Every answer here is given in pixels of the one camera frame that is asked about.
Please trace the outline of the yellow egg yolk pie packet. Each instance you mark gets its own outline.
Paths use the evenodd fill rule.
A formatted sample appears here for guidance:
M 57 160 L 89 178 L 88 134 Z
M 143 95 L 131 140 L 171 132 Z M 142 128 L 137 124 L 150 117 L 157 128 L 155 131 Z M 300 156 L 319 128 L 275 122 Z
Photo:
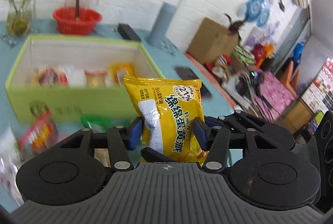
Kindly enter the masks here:
M 124 76 L 123 84 L 144 119 L 145 147 L 178 162 L 202 164 L 207 156 L 193 133 L 193 120 L 203 119 L 201 85 L 196 80 Z

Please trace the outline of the green cardboard snack box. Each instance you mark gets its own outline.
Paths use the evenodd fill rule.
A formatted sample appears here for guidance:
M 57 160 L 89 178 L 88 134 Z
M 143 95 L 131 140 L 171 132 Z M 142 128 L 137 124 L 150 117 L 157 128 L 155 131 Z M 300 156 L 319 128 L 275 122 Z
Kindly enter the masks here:
M 126 64 L 136 77 L 164 76 L 140 42 L 31 34 L 6 80 L 7 97 L 21 124 L 45 111 L 57 122 L 79 121 L 83 115 L 131 119 L 136 110 L 108 69 Z

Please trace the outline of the red snack packet on table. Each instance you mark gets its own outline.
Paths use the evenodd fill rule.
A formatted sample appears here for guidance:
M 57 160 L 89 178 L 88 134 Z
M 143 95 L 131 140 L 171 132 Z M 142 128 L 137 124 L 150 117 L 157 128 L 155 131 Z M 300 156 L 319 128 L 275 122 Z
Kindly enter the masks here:
M 58 142 L 58 129 L 50 111 L 45 111 L 30 125 L 18 139 L 18 145 L 25 159 L 39 155 Z

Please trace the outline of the brown cardboard box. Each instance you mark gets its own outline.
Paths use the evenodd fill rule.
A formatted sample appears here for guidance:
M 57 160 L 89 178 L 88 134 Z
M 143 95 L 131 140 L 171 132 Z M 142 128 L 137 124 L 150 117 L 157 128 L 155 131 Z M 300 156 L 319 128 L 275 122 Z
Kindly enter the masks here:
M 186 52 L 201 64 L 213 63 L 220 55 L 230 56 L 239 36 L 224 25 L 204 18 Z

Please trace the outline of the black rectangular box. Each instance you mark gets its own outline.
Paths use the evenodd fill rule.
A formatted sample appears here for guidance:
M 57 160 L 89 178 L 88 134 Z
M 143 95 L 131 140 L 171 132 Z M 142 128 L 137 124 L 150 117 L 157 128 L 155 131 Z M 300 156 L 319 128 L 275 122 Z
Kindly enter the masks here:
M 141 38 L 138 36 L 138 34 L 128 24 L 119 23 L 117 26 L 117 31 L 125 40 L 137 42 L 141 41 Z

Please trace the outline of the grey cylinder speaker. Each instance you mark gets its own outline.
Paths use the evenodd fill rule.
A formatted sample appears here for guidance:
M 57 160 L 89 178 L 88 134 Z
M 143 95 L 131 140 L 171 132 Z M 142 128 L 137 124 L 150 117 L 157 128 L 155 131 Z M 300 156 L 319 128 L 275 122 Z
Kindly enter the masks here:
M 158 46 L 162 42 L 176 10 L 177 8 L 174 5 L 163 3 L 147 39 L 149 45 Z

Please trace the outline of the red plastic basket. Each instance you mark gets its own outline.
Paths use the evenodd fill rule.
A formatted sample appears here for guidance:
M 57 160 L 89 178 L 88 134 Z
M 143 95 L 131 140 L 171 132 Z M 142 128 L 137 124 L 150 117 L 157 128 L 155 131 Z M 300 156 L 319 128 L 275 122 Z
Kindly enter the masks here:
M 79 8 L 76 17 L 75 7 L 61 7 L 54 10 L 52 14 L 56 20 L 58 32 L 70 35 L 88 35 L 95 26 L 102 21 L 102 15 L 89 8 Z

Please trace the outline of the blue paper fan decoration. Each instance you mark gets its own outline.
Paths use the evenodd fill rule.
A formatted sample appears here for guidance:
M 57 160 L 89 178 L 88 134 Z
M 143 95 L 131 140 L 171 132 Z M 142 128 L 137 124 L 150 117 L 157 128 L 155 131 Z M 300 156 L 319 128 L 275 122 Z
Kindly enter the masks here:
M 247 0 L 239 7 L 236 15 L 263 28 L 269 21 L 273 3 L 274 0 Z

